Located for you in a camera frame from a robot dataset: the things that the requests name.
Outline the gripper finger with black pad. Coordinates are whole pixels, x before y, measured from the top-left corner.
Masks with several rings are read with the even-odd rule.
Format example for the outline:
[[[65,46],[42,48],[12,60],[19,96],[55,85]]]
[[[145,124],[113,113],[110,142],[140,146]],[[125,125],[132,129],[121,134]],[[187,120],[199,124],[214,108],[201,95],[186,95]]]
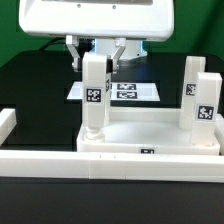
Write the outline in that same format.
[[[77,51],[77,47],[79,46],[79,40],[77,36],[67,35],[66,38],[66,46],[73,57],[72,67],[75,72],[80,72],[82,70],[82,60]]]
[[[106,72],[107,73],[117,73],[119,69],[118,60],[123,54],[126,48],[126,39],[125,38],[116,38],[115,39],[115,53],[107,60],[106,63]]]

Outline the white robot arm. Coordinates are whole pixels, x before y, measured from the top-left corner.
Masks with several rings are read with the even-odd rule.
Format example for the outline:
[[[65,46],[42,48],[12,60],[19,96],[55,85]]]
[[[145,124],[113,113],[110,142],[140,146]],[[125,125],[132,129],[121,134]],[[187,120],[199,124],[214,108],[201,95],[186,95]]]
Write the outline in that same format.
[[[113,39],[117,61],[128,40],[165,41],[174,30],[173,0],[20,0],[19,25],[30,35],[62,36],[81,68],[81,38]]]

